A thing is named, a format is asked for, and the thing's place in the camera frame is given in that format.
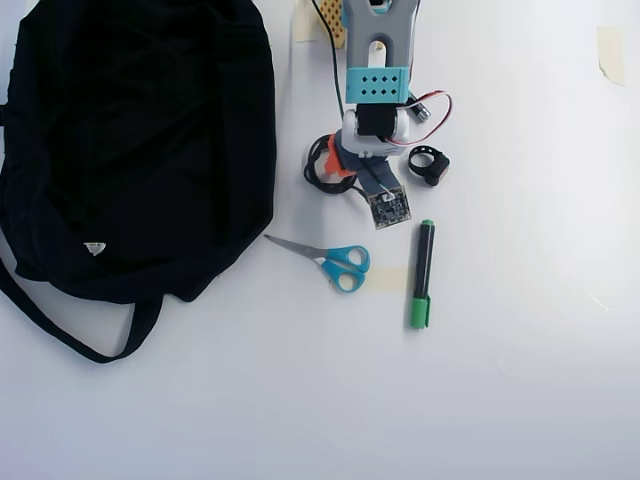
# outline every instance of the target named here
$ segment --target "scissor blade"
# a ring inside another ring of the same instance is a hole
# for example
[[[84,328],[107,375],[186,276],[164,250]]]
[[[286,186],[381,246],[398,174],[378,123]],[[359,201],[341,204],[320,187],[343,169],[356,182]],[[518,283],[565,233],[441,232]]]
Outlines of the scissor blade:
[[[328,250],[310,247],[308,245],[302,245],[300,243],[290,242],[289,240],[283,240],[282,238],[272,237],[271,235],[265,235],[266,238],[273,243],[280,245],[281,247],[291,250],[292,252],[302,255],[307,258],[323,258],[329,253]]]

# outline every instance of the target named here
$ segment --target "black backpack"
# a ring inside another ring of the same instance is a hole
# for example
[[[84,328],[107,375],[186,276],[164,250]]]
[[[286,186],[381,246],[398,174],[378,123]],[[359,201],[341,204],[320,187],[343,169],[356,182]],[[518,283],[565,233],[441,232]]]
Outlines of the black backpack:
[[[165,294],[194,300],[271,221],[274,103],[251,0],[41,0],[0,106],[0,226],[17,275],[135,304],[124,351],[58,328],[0,263],[2,292],[95,362],[133,353]]]

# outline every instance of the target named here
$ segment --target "green marker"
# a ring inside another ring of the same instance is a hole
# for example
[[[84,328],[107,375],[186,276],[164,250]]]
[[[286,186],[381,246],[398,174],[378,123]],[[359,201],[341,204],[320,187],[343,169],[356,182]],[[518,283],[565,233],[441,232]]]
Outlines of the green marker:
[[[429,276],[431,275],[431,255],[433,253],[433,239],[436,227],[431,220],[425,220],[420,225],[420,240],[418,243],[418,262],[416,264],[416,283],[413,291],[411,306],[411,326],[413,328],[429,327]]]

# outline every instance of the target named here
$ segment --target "red and white wire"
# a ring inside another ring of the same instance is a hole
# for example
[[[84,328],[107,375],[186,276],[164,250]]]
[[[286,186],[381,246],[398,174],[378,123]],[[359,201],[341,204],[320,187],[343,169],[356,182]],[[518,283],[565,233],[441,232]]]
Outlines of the red and white wire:
[[[433,127],[433,129],[427,133],[424,137],[422,137],[420,140],[415,140],[415,141],[411,141],[411,142],[396,142],[394,139],[392,138],[387,138],[387,142],[393,144],[393,145],[400,145],[403,147],[411,147],[413,145],[418,145],[419,143],[424,142],[425,140],[427,140],[431,135],[433,135],[434,133],[436,133],[440,127],[442,127],[442,125],[444,125],[447,120],[449,120],[449,117],[451,116],[451,113],[453,112],[453,97],[451,97],[451,95],[447,92],[445,92],[444,90],[435,90],[433,92],[427,93],[423,96],[421,96],[420,98],[418,98],[415,102],[409,104],[409,105],[403,105],[401,107],[398,107],[398,110],[407,110],[410,108],[415,107],[416,105],[419,105],[429,99],[432,98],[436,98],[436,97],[447,97],[447,99],[449,100],[449,107],[447,108],[447,113],[445,114],[445,116],[442,118],[442,120],[440,120],[440,123],[438,123],[435,127]]]

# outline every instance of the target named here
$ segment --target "blue scissors handle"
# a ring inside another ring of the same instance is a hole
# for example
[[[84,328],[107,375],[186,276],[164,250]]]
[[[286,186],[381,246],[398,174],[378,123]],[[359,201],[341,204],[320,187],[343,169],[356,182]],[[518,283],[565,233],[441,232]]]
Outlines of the blue scissors handle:
[[[350,256],[353,252],[357,252],[360,254],[360,263],[357,263],[351,259]],[[352,247],[344,248],[331,248],[327,252],[325,258],[327,260],[333,260],[334,262],[342,263],[347,267],[352,267],[360,273],[367,273],[369,271],[369,267],[371,266],[371,257],[369,255],[369,251],[360,245],[354,245]]]
[[[356,290],[359,290],[362,285],[364,285],[364,281],[366,278],[365,274],[358,270],[343,267],[328,259],[322,263],[321,268],[327,275],[329,275],[331,282],[342,293],[353,293]],[[344,277],[351,278],[353,283],[351,288],[348,289],[343,287],[342,283],[345,281]]]

